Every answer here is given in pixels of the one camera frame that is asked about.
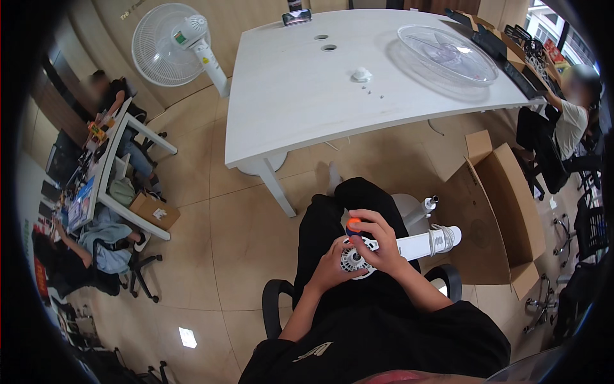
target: tiled floor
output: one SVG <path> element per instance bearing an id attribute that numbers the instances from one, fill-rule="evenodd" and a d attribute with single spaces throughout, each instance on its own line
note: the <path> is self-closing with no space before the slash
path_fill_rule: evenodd
<path id="1" fill-rule="evenodd" d="M 146 269 L 146 281 L 160 297 L 154 304 L 143 293 L 134 299 L 95 289 L 69 296 L 74 305 L 89 304 L 103 344 L 120 348 L 128 367 L 145 371 L 159 360 L 168 363 L 178 383 L 236 383 L 252 350 L 265 338 L 261 294 L 272 278 L 293 281 L 297 264 L 298 226 L 311 196 L 324 192 L 326 164 L 334 160 L 345 178 L 363 176 L 389 193 L 417 197 L 437 193 L 438 186 L 467 155 L 464 135 L 488 129 L 493 145 L 513 143 L 517 111 L 491 111 L 406 124 L 289 153 L 278 176 L 298 216 L 289 219 L 258 177 L 223 164 L 227 100 L 214 87 L 182 100 L 149 124 L 167 131 L 177 146 L 175 156 L 151 150 L 169 203 L 179 207 L 180 219 L 171 228 L 171 241 L 152 239 L 147 254 L 162 254 L 162 262 Z M 559 264 L 551 251 L 557 235 L 554 215 L 568 212 L 573 222 L 580 194 L 577 182 L 537 202 L 546 235 L 546 253 L 537 260 L 540 273 L 554 281 Z M 445 255 L 421 259 L 423 270 L 446 262 Z M 537 284 L 529 295 L 536 297 Z M 463 287 L 463 299 L 487 313 L 512 344 L 512 360 L 539 351 L 550 329 L 529 335 L 522 329 L 531 320 L 509 285 Z M 283 321 L 291 314 L 284 297 Z M 183 347 L 178 327 L 191 329 L 196 348 Z"/>

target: white table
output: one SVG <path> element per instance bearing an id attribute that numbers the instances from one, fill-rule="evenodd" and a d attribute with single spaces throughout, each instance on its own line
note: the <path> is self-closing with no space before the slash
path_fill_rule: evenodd
<path id="1" fill-rule="evenodd" d="M 269 161 L 276 154 L 426 119 L 545 104 L 528 100 L 501 70 L 487 88 L 437 84 L 441 77 L 401 50 L 397 30 L 407 24 L 459 34 L 445 16 L 391 9 L 325 12 L 309 23 L 243 32 L 228 105 L 226 166 L 258 169 L 292 217 Z M 328 38 L 317 40 L 321 34 Z M 337 48 L 325 52 L 327 44 Z M 373 74 L 369 83 L 351 80 L 359 66 Z"/>
<path id="2" fill-rule="evenodd" d="M 115 211 L 118 215 L 123 217 L 124 219 L 130 221 L 134 225 L 156 235 L 157 237 L 163 240 L 170 240 L 171 235 L 167 231 L 159 228 L 158 226 L 150 223 L 149 221 L 143 219 L 138 216 L 136 213 L 130 211 L 125 206 L 118 203 L 115 199 L 113 199 L 110 195 L 107 194 L 107 187 L 110 182 L 111 170 L 115 166 L 124 167 L 123 171 L 125 172 L 125 162 L 129 159 L 125 157 L 124 159 L 117 159 L 115 154 L 117 153 L 117 148 L 119 147 L 119 142 L 122 138 L 123 132 L 126 129 L 126 126 L 130 126 L 135 129 L 139 133 L 143 134 L 147 139 L 153 141 L 156 145 L 166 149 L 171 154 L 177 153 L 177 148 L 170 145 L 169 142 L 158 136 L 155 132 L 147 128 L 145 125 L 140 123 L 140 121 L 136 120 L 132 115 L 127 113 L 128 106 L 132 102 L 132 98 L 127 99 L 119 112 L 115 116 L 115 125 L 107 131 L 107 135 L 109 137 L 109 144 L 107 145 L 107 150 L 98 160 L 98 164 L 94 171 L 94 182 L 91 189 L 90 201 L 91 202 L 100 202 L 106 206 L 108 206 L 112 211 Z M 95 204 L 91 203 L 87 220 L 81 223 L 81 226 L 90 222 L 94 217 L 94 207 Z"/>

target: green bag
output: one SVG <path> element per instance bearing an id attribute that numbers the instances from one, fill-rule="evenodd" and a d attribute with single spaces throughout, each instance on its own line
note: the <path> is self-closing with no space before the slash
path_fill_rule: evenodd
<path id="1" fill-rule="evenodd" d="M 128 178 L 111 181 L 109 194 L 113 199 L 125 207 L 130 206 L 132 200 L 134 200 L 134 196 L 136 196 L 134 187 Z"/>

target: smartphone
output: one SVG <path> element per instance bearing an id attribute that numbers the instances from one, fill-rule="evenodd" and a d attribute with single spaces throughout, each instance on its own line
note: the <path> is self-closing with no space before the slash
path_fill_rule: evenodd
<path id="1" fill-rule="evenodd" d="M 301 9 L 288 12 L 281 15 L 281 21 L 284 22 L 284 26 L 300 24 L 311 21 L 311 9 Z"/>

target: white t-shirt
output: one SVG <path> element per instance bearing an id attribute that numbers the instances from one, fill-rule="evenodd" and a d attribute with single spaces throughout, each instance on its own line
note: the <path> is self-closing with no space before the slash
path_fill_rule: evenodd
<path id="1" fill-rule="evenodd" d="M 561 100 L 561 103 L 563 110 L 554 128 L 554 138 L 561 150 L 561 160 L 567 160 L 573 155 L 588 126 L 588 112 L 566 100 Z"/>

